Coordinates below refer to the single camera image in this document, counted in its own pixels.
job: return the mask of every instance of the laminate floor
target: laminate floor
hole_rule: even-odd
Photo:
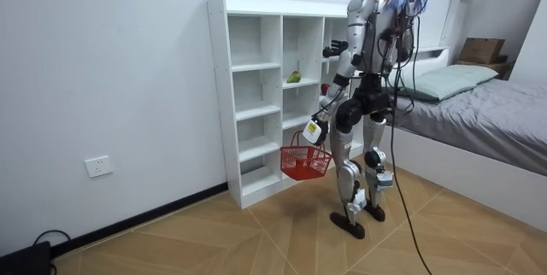
[[[547,274],[547,233],[398,169],[433,274]],[[59,275],[426,274],[397,189],[387,218],[359,214],[364,240],[328,218],[343,212],[334,171],[241,210],[228,193],[56,260]]]

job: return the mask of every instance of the gray bedding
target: gray bedding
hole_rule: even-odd
[[[400,97],[399,108],[409,99]],[[397,126],[547,176],[547,88],[498,79],[441,103],[416,102]]]

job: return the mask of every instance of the electrical outlet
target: electrical outlet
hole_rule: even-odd
[[[110,158],[107,156],[87,160],[85,161],[85,167],[87,167],[87,173],[91,178],[114,172]]]

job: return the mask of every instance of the red plastic basket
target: red plastic basket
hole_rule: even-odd
[[[331,162],[332,155],[321,148],[313,146],[299,146],[298,135],[302,131],[294,133],[290,147],[281,147],[281,172],[297,181],[310,180],[325,176],[326,169]]]

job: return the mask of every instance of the pillow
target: pillow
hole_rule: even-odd
[[[455,65],[443,67],[416,77],[416,93],[412,82],[406,84],[406,92],[413,98],[427,102],[440,102],[497,76],[487,67]]]

